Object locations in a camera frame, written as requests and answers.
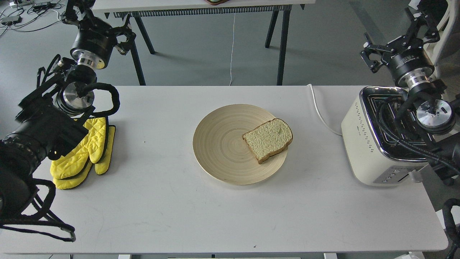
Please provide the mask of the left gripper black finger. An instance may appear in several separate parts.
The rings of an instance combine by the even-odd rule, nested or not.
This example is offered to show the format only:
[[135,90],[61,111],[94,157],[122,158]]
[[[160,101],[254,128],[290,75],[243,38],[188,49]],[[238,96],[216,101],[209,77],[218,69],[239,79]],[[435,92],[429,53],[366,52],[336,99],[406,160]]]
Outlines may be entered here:
[[64,24],[75,25],[78,28],[93,28],[93,5],[94,0],[68,0],[60,20]]
[[132,49],[136,38],[136,34],[133,32],[131,27],[130,19],[131,15],[126,15],[124,25],[114,28],[114,35],[116,37],[125,36],[125,41],[119,42],[115,46],[115,48],[121,55],[128,54],[128,51]]

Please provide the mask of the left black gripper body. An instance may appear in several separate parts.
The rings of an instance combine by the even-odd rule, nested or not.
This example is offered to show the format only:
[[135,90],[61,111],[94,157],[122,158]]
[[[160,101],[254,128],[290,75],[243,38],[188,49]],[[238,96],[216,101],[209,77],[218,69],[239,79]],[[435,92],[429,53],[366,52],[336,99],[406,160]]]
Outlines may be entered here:
[[85,17],[79,21],[78,34],[70,50],[72,58],[78,62],[80,59],[90,59],[93,69],[104,69],[110,62],[113,48],[117,39],[110,34],[112,27],[105,21]]

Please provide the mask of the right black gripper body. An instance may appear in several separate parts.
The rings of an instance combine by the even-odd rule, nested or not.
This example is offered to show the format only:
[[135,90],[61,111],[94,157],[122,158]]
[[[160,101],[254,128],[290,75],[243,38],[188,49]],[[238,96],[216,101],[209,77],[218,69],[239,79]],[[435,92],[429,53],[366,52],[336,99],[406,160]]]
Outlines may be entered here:
[[397,87],[415,87],[429,83],[434,66],[423,48],[421,39],[394,39],[386,44],[392,51],[385,53],[385,64]]

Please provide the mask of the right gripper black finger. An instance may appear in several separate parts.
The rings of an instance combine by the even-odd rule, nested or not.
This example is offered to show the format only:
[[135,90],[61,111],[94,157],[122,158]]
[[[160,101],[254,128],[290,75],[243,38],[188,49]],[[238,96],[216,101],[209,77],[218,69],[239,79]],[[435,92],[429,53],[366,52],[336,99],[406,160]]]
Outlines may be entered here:
[[393,59],[398,55],[397,43],[399,37],[389,41],[385,45],[374,44],[368,33],[364,33],[366,39],[360,56],[373,73],[377,73],[382,66],[386,66],[391,73],[396,72],[396,60]]
[[439,42],[440,34],[437,29],[436,21],[432,15],[432,12],[430,11],[430,5],[429,4],[419,4],[417,5],[417,7],[419,10],[418,17],[415,17],[411,13],[411,11],[409,10],[409,7],[406,7],[404,9],[408,18],[411,19],[411,24],[406,34],[403,36],[402,45],[411,45],[413,42],[413,39],[417,38],[420,28],[424,25],[427,26],[427,31],[424,34],[424,38],[420,39],[423,42],[422,45],[426,43]]

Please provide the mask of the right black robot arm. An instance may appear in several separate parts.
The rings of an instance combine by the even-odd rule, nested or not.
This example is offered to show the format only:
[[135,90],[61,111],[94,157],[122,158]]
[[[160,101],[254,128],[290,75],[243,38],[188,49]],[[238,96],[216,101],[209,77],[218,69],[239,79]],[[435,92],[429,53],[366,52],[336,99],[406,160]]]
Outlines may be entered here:
[[[456,13],[455,5],[453,0],[416,0],[414,5],[417,14],[406,8],[411,19],[406,34],[385,45],[373,44],[365,34],[361,58],[373,73],[386,66],[396,87],[408,90],[396,114],[396,124],[402,122],[403,116],[414,113],[420,137],[443,135],[454,127],[459,115],[459,97],[451,102],[442,100],[446,85],[436,71],[453,26],[449,19]],[[427,149],[422,149],[397,137],[384,120],[381,108],[377,109],[377,123],[396,145],[427,159],[444,184],[455,182],[455,176],[459,175],[459,134],[446,138],[444,143],[425,140]]]

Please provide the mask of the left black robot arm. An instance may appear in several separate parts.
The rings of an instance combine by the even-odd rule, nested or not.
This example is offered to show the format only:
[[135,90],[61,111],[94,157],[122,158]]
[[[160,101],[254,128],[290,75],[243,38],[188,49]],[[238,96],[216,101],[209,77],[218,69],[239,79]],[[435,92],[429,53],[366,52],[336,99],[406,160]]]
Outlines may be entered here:
[[37,86],[19,104],[19,127],[1,140],[1,228],[74,242],[75,229],[52,211],[56,186],[33,172],[49,158],[69,154],[89,130],[85,121],[108,117],[120,108],[117,89],[97,82],[96,70],[107,67],[113,49],[125,55],[136,34],[130,16],[112,27],[94,16],[94,0],[69,0],[64,24],[78,27],[71,58],[56,55],[37,73]]

